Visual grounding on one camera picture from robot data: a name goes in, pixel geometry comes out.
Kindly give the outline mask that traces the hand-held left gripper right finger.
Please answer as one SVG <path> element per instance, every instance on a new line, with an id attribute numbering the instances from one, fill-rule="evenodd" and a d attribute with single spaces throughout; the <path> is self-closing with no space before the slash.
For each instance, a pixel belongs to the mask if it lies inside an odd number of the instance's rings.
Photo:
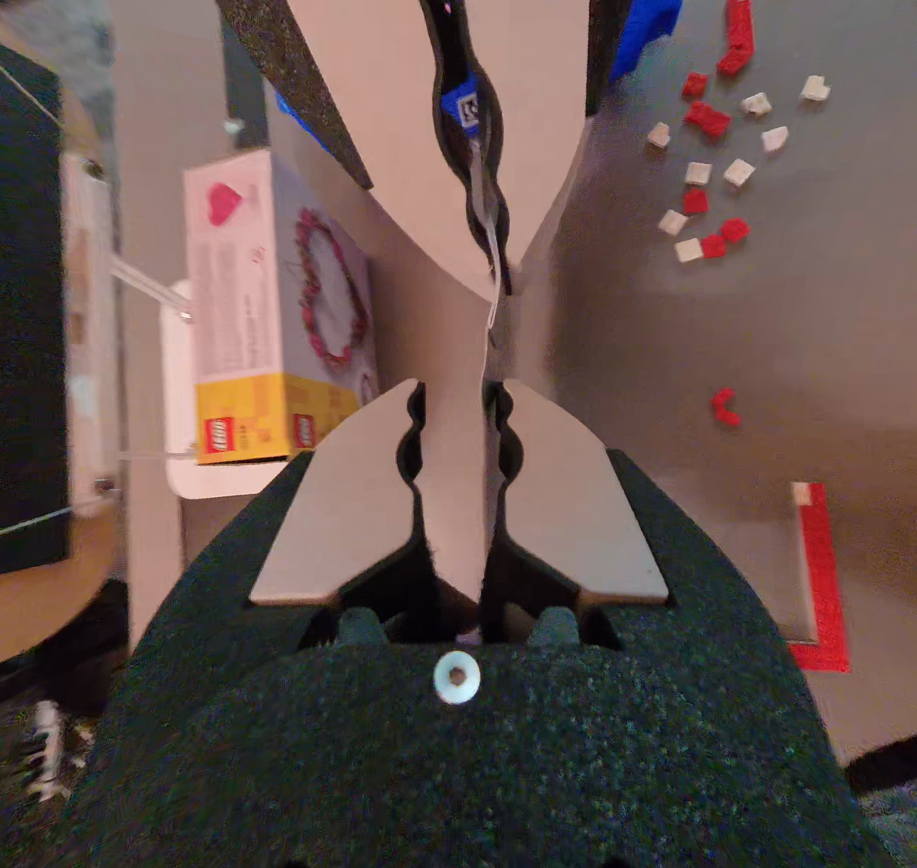
<path id="1" fill-rule="evenodd" d="M 666 603 L 670 590 L 601 439 L 521 381 L 492 394 L 502 481 L 489 601 Z"/>

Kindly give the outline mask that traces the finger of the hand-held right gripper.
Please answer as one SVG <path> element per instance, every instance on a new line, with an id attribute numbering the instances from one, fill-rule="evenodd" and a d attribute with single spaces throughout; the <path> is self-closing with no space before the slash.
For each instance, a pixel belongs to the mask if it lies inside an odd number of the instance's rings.
<path id="1" fill-rule="evenodd" d="M 497 187 L 514 288 L 556 230 L 586 128 L 590 0 L 464 0 L 502 120 Z"/>
<path id="2" fill-rule="evenodd" d="M 286 0 L 369 177 L 375 202 L 426 255 L 497 297 L 497 205 L 483 132 L 442 101 L 442 54 L 422 0 Z"/>

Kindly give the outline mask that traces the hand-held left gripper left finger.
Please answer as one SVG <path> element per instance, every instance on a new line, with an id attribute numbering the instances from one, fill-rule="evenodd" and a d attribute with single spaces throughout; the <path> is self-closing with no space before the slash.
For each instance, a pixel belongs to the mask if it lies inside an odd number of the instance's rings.
<path id="1" fill-rule="evenodd" d="M 416 478 L 426 387 L 406 380 L 359 409 L 309 457 L 249 593 L 257 606 L 325 601 L 407 548 L 422 519 Z"/>

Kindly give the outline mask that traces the blue divided plastic bin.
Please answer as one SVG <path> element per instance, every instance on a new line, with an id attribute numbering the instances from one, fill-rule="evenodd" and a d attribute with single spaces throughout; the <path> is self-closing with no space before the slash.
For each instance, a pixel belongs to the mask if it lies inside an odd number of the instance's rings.
<path id="1" fill-rule="evenodd" d="M 483 145 L 495 159 L 501 154 L 501 111 L 495 91 L 472 51 L 464 0 L 422 1 L 429 6 L 431 36 L 441 47 L 441 104 L 454 122 L 446 128 L 449 150 L 455 155 L 464 152 L 458 129 L 476 128 L 483 132 Z M 609 80 L 632 71 L 650 43 L 669 35 L 681 8 L 682 0 L 634 0 Z"/>

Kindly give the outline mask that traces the lego instruction booklet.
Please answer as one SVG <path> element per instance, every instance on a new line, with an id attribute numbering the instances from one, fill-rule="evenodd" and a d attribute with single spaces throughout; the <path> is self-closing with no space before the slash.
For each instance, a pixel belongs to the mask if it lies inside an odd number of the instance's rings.
<path id="1" fill-rule="evenodd" d="M 469 287 L 408 234 L 406 221 L 372 197 L 389 241 L 373 252 L 373 310 L 378 367 L 385 385 L 417 378 L 427 386 L 427 424 L 419 475 L 427 536 L 437 574 L 476 601 L 489 546 L 486 524 L 482 382 L 494 285 L 477 258 Z"/>

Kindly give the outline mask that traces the long red lego plate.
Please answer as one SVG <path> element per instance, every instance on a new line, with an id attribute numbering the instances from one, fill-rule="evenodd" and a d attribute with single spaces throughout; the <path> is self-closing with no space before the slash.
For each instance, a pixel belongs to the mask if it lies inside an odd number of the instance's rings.
<path id="1" fill-rule="evenodd" d="M 804 517 L 818 626 L 817 643 L 846 640 L 849 648 L 826 489 L 821 483 L 809 484 L 811 509 L 804 513 Z"/>

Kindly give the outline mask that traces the curved red lego piece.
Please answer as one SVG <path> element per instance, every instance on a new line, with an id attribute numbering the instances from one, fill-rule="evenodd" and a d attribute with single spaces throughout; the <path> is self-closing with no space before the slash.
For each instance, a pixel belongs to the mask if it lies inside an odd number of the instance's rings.
<path id="1" fill-rule="evenodd" d="M 733 79 L 750 63 L 756 52 L 751 0 L 726 0 L 725 25 L 727 50 L 716 69 L 720 77 Z"/>

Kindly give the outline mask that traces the yellow white lego box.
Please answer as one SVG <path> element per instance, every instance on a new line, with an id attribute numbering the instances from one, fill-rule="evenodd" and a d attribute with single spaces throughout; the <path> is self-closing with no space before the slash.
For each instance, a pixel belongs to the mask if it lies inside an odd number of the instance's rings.
<path id="1" fill-rule="evenodd" d="M 369 259 L 269 148 L 183 186 L 197 462 L 313 451 L 379 394 Z"/>

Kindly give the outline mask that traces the bent plywood black chair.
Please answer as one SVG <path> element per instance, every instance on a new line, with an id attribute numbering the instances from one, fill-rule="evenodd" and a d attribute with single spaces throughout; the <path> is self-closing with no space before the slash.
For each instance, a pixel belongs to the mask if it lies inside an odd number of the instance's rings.
<path id="1" fill-rule="evenodd" d="M 117 551 L 116 281 L 190 302 L 113 254 L 99 143 L 46 58 L 2 26 L 2 662 L 72 621 Z"/>

